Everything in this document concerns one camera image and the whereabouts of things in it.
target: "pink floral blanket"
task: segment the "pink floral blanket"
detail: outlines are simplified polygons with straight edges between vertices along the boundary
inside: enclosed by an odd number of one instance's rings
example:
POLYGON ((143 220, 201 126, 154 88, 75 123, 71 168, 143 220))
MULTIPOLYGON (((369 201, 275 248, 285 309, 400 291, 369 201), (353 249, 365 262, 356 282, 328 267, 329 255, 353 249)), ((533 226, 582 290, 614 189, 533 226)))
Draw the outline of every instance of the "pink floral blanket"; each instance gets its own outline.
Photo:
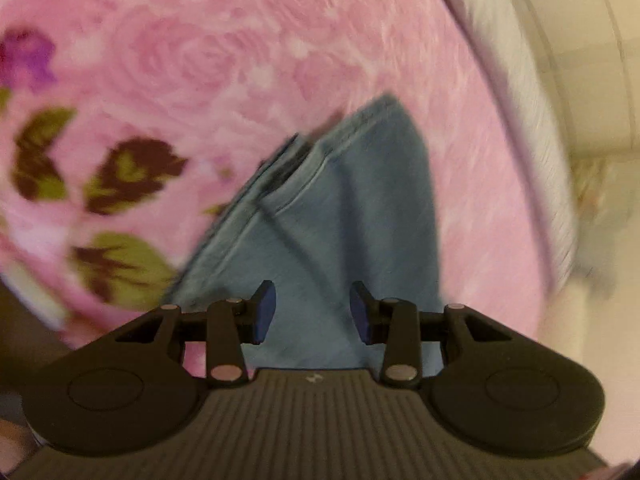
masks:
POLYGON ((442 0, 0 0, 3 278, 82 344, 156 306, 284 139, 385 91, 430 150, 446 300, 534 335, 532 199, 442 0))

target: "white wall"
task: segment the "white wall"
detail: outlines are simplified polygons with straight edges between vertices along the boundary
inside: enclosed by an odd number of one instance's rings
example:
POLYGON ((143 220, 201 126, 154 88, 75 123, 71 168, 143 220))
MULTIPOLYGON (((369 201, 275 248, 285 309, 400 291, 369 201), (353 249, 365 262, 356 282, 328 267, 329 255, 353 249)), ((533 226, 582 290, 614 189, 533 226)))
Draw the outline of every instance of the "white wall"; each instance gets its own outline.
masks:
POLYGON ((640 149, 640 0, 513 3, 569 149, 640 149))
POLYGON ((607 396, 593 448, 617 463, 640 457, 640 161, 615 164, 607 193, 614 286, 590 299, 583 362, 607 396))

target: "white fabric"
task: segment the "white fabric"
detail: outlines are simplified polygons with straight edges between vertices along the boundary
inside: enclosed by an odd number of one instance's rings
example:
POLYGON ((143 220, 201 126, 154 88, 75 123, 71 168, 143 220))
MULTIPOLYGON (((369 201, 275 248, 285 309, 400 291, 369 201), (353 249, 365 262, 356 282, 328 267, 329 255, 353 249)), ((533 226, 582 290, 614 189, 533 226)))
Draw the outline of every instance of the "white fabric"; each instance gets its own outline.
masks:
POLYGON ((556 118, 511 0, 447 0, 492 82, 536 198, 533 214, 548 241, 559 289, 572 269, 577 218, 556 118))

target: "bed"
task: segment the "bed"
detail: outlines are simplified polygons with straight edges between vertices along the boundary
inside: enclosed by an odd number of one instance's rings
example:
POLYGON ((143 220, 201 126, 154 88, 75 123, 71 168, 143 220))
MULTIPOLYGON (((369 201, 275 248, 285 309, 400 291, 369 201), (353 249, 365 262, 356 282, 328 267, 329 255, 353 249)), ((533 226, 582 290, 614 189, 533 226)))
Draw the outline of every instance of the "bed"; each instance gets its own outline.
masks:
POLYGON ((155 306, 287 137, 385 91, 429 150, 444 300, 535 337, 570 269, 568 172, 509 0, 0 0, 0 27, 2 278, 70 346, 155 306), (139 279, 114 270, 140 254, 139 279))

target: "ribbed black surface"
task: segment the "ribbed black surface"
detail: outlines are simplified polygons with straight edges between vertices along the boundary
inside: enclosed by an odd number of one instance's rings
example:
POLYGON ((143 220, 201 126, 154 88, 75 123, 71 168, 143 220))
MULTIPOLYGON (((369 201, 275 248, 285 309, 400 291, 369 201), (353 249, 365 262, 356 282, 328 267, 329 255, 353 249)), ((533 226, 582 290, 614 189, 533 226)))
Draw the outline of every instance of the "ribbed black surface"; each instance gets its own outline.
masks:
POLYGON ((577 480, 601 465, 588 450, 550 460, 482 452, 444 431, 417 395, 366 371, 264 370, 210 394, 161 444, 93 459, 43 448, 10 480, 577 480))

